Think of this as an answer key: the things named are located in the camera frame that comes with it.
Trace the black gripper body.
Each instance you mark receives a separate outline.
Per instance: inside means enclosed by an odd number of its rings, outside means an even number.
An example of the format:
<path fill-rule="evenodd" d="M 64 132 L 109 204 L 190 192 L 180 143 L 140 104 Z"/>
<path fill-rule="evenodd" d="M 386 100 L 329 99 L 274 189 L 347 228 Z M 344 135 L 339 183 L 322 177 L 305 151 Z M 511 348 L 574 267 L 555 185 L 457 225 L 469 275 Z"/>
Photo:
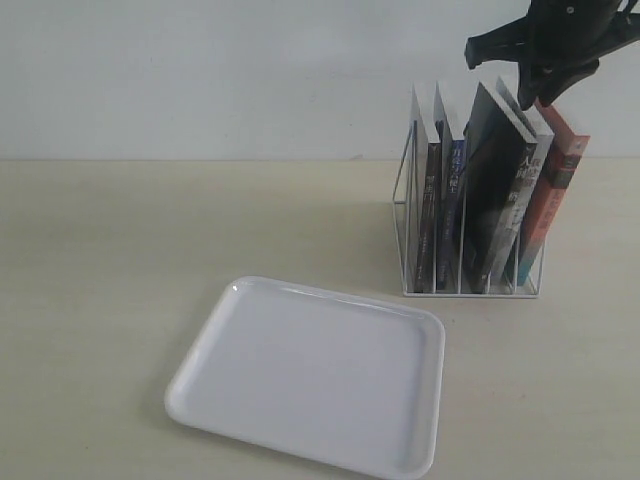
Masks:
<path fill-rule="evenodd" d="M 524 14 L 466 40 L 473 70 L 503 61 L 554 70 L 581 65 L 639 40 L 635 1 L 532 1 Z"/>

